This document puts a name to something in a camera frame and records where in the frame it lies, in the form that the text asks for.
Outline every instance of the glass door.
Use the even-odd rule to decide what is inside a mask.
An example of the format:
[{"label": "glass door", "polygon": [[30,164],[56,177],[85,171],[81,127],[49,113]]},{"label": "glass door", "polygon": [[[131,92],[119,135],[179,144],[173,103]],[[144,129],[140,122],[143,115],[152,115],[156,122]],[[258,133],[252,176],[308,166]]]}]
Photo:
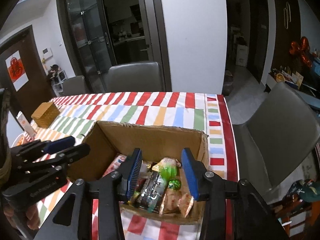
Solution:
[{"label": "glass door", "polygon": [[115,57],[101,26],[97,0],[67,0],[67,10],[84,76],[94,93],[105,93],[106,75]]}]

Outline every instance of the red balloon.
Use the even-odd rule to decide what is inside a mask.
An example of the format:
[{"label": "red balloon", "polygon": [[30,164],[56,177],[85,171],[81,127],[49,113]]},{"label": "red balloon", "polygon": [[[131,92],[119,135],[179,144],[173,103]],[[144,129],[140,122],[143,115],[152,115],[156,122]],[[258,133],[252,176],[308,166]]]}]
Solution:
[{"label": "red balloon", "polygon": [[291,42],[290,54],[294,55],[300,51],[300,46],[296,41]]},{"label": "red balloon", "polygon": [[311,63],[310,59],[308,58],[308,56],[304,53],[304,51],[301,52],[300,57],[301,57],[302,62],[305,65],[307,65],[309,68],[311,68],[312,63]]},{"label": "red balloon", "polygon": [[303,36],[301,38],[301,50],[306,51],[308,48],[309,48],[309,41],[305,36]]}]

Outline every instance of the chair backrest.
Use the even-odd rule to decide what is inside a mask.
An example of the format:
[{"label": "chair backrest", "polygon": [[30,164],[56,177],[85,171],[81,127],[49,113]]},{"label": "chair backrest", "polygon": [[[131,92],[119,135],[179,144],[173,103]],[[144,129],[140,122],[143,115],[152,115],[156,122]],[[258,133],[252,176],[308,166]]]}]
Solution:
[{"label": "chair backrest", "polygon": [[68,78],[63,82],[62,86],[64,96],[76,96],[89,93],[84,76]]},{"label": "chair backrest", "polygon": [[164,84],[157,62],[143,61],[113,66],[107,75],[107,92],[157,92]]},{"label": "chair backrest", "polygon": [[315,113],[285,83],[274,86],[246,125],[273,188],[298,167],[320,137]]}]

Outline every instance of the gray chair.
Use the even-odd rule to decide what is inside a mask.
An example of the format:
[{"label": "gray chair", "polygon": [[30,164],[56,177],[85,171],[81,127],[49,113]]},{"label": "gray chair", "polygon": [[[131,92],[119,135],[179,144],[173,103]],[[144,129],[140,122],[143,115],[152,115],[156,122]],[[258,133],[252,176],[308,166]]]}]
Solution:
[{"label": "gray chair", "polygon": [[320,137],[315,113],[285,83],[277,84],[253,116],[233,130],[240,178],[262,196],[299,166]]},{"label": "gray chair", "polygon": [[113,66],[107,75],[107,92],[164,91],[160,66],[143,61]]},{"label": "gray chair", "polygon": [[63,82],[62,86],[64,96],[76,96],[90,93],[85,83],[84,76],[68,78]]}]

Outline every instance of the green foil candy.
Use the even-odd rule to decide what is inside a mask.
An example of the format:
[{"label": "green foil candy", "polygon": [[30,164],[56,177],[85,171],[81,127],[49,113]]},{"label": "green foil candy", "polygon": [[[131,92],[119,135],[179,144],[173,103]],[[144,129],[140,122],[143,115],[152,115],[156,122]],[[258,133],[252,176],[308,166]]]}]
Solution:
[{"label": "green foil candy", "polygon": [[178,179],[169,180],[168,188],[179,190],[181,188],[181,181]]}]

